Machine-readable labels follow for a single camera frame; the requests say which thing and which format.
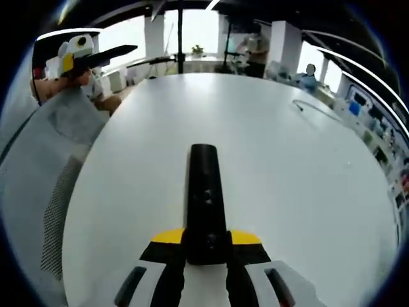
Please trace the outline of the person's left hand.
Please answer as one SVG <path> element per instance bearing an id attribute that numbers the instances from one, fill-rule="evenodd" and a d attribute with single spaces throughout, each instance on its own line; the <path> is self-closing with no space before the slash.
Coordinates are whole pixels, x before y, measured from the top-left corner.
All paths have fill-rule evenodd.
<path id="1" fill-rule="evenodd" d="M 92 76 L 92 70 L 87 69 L 83 72 L 74 72 L 74 74 L 70 75 L 66 78 L 66 87 L 72 86 L 86 86 L 89 83 L 89 80 Z"/>

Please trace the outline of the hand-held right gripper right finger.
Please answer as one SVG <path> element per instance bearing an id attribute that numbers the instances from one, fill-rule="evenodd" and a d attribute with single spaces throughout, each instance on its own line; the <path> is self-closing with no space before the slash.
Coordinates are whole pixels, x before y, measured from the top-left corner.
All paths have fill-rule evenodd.
<path id="1" fill-rule="evenodd" d="M 226 289 L 231 306 L 322 306 L 314 285 L 280 260 L 271 260 L 251 233 L 228 232 Z"/>

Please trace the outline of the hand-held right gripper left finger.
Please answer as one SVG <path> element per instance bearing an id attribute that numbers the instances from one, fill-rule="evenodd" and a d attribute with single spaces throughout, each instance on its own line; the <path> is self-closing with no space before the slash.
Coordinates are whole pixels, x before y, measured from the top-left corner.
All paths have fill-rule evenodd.
<path id="1" fill-rule="evenodd" d="M 184 288 L 183 228 L 155 235 L 114 299 L 115 306 L 178 306 Z"/>

